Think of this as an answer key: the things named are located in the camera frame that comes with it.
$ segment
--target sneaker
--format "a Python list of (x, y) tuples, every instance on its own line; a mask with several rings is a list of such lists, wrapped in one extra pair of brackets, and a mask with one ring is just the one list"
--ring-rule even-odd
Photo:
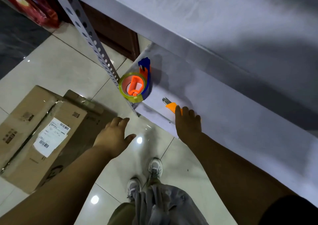
[(162, 175), (162, 163), (160, 159), (153, 158), (149, 163), (148, 171), (150, 173), (150, 178), (159, 179)]
[(132, 178), (127, 184), (127, 198), (133, 199), (134, 192), (141, 192), (141, 184), (138, 178)]

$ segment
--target person's left hand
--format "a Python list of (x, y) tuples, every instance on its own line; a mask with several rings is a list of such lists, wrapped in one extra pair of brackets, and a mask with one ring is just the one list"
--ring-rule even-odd
[(102, 149), (111, 159), (119, 156), (136, 137), (135, 134), (131, 134), (125, 138), (125, 128), (128, 121), (129, 118), (114, 118), (98, 134), (93, 147)]

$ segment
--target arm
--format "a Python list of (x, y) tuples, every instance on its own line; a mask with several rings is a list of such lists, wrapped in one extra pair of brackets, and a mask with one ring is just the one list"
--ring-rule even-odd
[(201, 118), (193, 110), (183, 107), (181, 115), (177, 106), (176, 129), (238, 225), (258, 224), (272, 203), (295, 195), (278, 180), (202, 133)]
[(104, 167), (136, 137), (124, 139), (128, 121), (117, 117), (109, 122), (92, 148), (2, 216), (0, 224), (73, 224)]

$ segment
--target orange utility knife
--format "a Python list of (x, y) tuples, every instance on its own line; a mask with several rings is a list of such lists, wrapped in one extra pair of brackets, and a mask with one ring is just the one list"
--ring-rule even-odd
[(176, 113), (176, 107), (177, 104), (176, 103), (172, 103), (169, 99), (167, 99), (166, 97), (162, 99), (162, 102), (165, 103), (166, 107), (171, 110), (174, 114)]

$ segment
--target cardboard box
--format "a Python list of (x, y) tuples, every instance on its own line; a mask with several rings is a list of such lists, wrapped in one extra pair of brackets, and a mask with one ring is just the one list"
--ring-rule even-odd
[(0, 125), (1, 176), (33, 192), (92, 147), (113, 117), (71, 90), (61, 97), (35, 86)]

